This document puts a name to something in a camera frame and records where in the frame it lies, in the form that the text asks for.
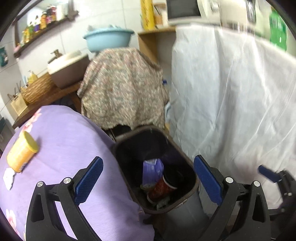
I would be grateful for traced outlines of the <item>red paper cup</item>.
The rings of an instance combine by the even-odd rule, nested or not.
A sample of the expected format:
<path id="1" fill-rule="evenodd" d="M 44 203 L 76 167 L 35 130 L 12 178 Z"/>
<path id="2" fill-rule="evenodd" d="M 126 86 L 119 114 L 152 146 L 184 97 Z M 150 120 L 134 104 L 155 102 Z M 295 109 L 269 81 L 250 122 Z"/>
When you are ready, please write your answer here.
<path id="1" fill-rule="evenodd" d="M 165 177 L 162 176 L 160 180 L 156 183 L 154 188 L 150 190 L 147 194 L 147 200 L 150 203 L 157 203 L 161 200 L 168 197 L 168 195 L 172 192 L 177 190 L 177 187 L 170 185 L 166 180 Z"/>

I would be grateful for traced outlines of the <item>yellow can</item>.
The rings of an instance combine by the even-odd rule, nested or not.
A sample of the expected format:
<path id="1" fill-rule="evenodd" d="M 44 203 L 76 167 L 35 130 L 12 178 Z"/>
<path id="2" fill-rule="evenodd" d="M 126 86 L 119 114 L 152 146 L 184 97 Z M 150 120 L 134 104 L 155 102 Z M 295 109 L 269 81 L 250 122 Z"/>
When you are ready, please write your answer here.
<path id="1" fill-rule="evenodd" d="M 6 160 L 16 173 L 21 173 L 30 159 L 39 151 L 39 145 L 29 132 L 23 131 L 16 139 Z"/>

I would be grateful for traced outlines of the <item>white tissue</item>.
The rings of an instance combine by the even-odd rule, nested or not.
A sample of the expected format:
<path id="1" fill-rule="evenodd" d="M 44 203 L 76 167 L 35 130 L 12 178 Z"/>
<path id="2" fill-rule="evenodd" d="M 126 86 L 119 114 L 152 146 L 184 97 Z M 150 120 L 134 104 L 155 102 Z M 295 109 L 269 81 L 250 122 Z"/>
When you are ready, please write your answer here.
<path id="1" fill-rule="evenodd" d="M 8 191 L 10 191 L 13 186 L 15 175 L 16 175 L 16 172 L 11 167 L 6 168 L 3 175 L 3 181 Z"/>

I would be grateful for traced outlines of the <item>purple plastic bag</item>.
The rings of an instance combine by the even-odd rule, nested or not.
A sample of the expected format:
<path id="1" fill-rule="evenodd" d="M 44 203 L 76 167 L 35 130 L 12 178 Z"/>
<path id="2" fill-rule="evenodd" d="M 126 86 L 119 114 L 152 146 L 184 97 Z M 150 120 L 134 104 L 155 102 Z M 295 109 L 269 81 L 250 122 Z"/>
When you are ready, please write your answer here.
<path id="1" fill-rule="evenodd" d="M 150 159 L 143 162 L 141 189 L 152 189 L 163 176 L 164 165 L 160 159 Z"/>

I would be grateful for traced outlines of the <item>black trash bin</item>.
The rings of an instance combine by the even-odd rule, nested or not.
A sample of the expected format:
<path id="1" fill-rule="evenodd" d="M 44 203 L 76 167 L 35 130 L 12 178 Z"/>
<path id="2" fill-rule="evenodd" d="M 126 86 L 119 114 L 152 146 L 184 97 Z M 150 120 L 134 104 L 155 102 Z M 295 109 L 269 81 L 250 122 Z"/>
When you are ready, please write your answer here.
<path id="1" fill-rule="evenodd" d="M 115 137 L 112 148 L 130 195 L 145 212 L 155 240 L 198 240 L 208 222 L 192 161 L 160 128 Z"/>

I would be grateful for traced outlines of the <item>wooden counter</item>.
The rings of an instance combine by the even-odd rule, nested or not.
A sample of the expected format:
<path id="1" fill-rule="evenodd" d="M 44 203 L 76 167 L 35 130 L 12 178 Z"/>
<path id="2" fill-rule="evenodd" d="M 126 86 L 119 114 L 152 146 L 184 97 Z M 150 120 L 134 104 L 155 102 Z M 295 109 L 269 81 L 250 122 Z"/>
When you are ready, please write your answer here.
<path id="1" fill-rule="evenodd" d="M 54 87 L 47 94 L 43 95 L 41 99 L 33 104 L 29 104 L 27 108 L 18 116 L 12 125 L 13 129 L 22 126 L 34 113 L 44 105 L 50 105 L 53 102 L 68 96 L 73 102 L 77 112 L 81 113 L 81 99 L 77 95 L 77 91 L 80 88 L 81 81 L 66 87 L 65 89 L 59 89 Z"/>

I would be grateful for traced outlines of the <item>beige utensil holder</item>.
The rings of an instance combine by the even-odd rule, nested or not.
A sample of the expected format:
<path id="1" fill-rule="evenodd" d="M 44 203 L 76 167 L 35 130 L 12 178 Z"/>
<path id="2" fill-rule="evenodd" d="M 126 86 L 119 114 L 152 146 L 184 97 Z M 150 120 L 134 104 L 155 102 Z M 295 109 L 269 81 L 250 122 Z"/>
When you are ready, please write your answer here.
<path id="1" fill-rule="evenodd" d="M 27 104 L 22 96 L 22 87 L 21 87 L 21 81 L 19 83 L 16 83 L 16 88 L 14 88 L 15 93 L 14 94 L 7 94 L 8 98 L 11 100 L 11 107 L 14 109 L 16 114 L 20 116 L 26 109 Z"/>

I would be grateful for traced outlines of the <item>wicker basket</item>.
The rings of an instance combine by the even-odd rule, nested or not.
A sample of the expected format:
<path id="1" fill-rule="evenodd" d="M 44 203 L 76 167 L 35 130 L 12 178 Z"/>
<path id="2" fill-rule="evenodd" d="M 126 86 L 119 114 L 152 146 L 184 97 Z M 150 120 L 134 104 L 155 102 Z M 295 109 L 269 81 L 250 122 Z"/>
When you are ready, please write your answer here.
<path id="1" fill-rule="evenodd" d="M 33 104 L 55 87 L 51 75 L 46 73 L 22 90 L 21 95 L 26 104 Z"/>

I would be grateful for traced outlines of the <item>floral patterned cloth cover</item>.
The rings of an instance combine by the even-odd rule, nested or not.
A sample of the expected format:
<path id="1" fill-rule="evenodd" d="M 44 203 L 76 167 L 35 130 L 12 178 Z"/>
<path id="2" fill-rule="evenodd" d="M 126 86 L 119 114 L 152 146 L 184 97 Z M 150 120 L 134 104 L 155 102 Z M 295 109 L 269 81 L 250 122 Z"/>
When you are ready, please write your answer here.
<path id="1" fill-rule="evenodd" d="M 135 48 L 105 49 L 89 63 L 77 91 L 81 114 L 102 129 L 165 127 L 163 69 Z"/>

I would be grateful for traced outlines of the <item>brown pot with white lid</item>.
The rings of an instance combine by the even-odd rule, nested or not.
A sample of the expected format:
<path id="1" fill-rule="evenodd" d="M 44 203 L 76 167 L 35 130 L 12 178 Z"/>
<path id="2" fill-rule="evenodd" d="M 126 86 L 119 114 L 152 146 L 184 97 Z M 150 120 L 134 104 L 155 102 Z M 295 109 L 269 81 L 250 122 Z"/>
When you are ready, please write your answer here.
<path id="1" fill-rule="evenodd" d="M 53 83 L 64 89 L 83 79 L 89 63 L 88 54 L 78 50 L 48 63 L 47 69 Z"/>

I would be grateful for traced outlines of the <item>brass faucet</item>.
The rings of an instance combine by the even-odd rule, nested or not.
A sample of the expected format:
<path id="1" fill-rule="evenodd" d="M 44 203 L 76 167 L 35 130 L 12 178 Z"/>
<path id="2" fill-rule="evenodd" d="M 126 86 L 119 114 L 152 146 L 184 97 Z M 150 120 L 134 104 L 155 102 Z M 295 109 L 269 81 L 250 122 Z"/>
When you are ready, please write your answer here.
<path id="1" fill-rule="evenodd" d="M 54 50 L 51 54 L 53 54 L 54 56 L 48 61 L 48 64 L 52 63 L 54 60 L 58 59 L 63 55 L 62 53 L 60 53 L 58 49 Z"/>

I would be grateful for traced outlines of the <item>blue plastic basin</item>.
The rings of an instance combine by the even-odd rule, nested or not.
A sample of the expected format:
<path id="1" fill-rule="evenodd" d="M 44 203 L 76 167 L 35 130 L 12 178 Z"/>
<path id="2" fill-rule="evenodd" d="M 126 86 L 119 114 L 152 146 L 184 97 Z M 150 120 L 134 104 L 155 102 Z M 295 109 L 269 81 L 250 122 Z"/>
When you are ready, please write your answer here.
<path id="1" fill-rule="evenodd" d="M 105 49 L 128 47 L 132 35 L 133 30 L 110 26 L 90 30 L 83 39 L 90 52 L 98 53 Z"/>

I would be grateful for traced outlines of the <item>white microwave oven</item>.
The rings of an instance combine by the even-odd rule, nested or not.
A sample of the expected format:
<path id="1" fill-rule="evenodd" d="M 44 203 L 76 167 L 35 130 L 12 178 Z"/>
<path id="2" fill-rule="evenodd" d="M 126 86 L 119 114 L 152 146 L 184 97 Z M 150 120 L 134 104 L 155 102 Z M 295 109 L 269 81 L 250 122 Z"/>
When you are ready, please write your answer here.
<path id="1" fill-rule="evenodd" d="M 219 1 L 171 0 L 166 1 L 170 26 L 201 23 L 220 25 Z"/>

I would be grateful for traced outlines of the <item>yellow roll package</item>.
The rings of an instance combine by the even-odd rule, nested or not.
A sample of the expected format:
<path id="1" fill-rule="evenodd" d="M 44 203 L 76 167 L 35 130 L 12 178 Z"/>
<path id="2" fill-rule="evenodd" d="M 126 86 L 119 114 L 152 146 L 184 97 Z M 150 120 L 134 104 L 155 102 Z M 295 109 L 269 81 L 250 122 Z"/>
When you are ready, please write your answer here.
<path id="1" fill-rule="evenodd" d="M 153 30 L 155 28 L 155 23 L 152 0 L 141 0 L 140 6 L 142 11 L 142 25 L 144 27 L 144 30 Z"/>

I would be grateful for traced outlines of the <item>green wall packet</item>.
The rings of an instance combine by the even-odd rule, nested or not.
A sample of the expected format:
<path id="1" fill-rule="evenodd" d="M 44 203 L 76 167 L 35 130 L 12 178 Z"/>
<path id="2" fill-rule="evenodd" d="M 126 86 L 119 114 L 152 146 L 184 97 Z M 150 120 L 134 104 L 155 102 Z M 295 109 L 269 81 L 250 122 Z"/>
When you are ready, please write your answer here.
<path id="1" fill-rule="evenodd" d="M 0 65 L 4 67 L 8 64 L 9 58 L 5 47 L 0 48 Z"/>

